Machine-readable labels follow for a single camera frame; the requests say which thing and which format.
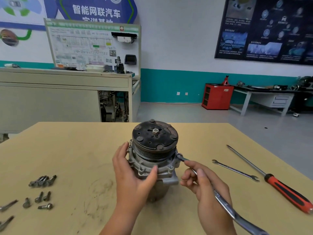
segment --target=person's right hand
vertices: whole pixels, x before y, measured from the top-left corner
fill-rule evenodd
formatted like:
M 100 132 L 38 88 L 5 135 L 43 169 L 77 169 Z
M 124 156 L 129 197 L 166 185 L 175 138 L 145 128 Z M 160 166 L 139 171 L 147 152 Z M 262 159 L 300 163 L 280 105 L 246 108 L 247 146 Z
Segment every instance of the person's right hand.
M 189 168 L 183 174 L 180 184 L 196 194 L 199 201 L 198 216 L 206 234 L 236 235 L 233 219 L 213 193 L 214 187 L 232 205 L 228 185 L 212 170 L 198 162 L 185 161 L 185 165 L 196 170 L 198 176 Z

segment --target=red tool cabinet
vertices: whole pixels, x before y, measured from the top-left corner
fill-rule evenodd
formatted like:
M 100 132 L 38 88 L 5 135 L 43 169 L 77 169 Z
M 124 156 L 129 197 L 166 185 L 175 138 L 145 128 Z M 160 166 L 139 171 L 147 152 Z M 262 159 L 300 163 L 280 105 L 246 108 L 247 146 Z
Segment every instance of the red tool cabinet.
M 228 110 L 234 87 L 205 84 L 202 107 L 207 110 Z

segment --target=wall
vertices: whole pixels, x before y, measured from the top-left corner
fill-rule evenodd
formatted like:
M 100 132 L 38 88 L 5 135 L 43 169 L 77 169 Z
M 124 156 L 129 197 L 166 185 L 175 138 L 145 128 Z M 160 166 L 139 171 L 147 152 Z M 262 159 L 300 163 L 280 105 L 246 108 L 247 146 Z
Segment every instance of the wall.
M 142 101 L 201 102 L 204 84 L 221 83 L 225 75 L 233 84 L 259 86 L 312 75 L 311 66 L 214 59 L 225 0 L 135 2 L 135 23 L 142 25 Z

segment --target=gray floor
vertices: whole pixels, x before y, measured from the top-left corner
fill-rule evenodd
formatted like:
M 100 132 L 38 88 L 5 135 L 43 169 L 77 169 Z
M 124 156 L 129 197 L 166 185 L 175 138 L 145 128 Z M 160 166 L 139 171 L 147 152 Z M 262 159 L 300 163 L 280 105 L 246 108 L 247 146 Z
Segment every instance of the gray floor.
M 252 106 L 244 117 L 233 110 L 206 110 L 199 104 L 142 102 L 137 121 L 230 123 L 313 180 L 313 115 L 295 118 Z

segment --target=red and black screwdriver handle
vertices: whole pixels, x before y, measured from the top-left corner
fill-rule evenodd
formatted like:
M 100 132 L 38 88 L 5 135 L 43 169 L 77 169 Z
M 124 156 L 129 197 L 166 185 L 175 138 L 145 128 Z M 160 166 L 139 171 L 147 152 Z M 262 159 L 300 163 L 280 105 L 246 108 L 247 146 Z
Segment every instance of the red and black screwdriver handle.
M 264 179 L 304 213 L 313 214 L 312 203 L 302 194 L 277 180 L 272 174 L 267 174 Z

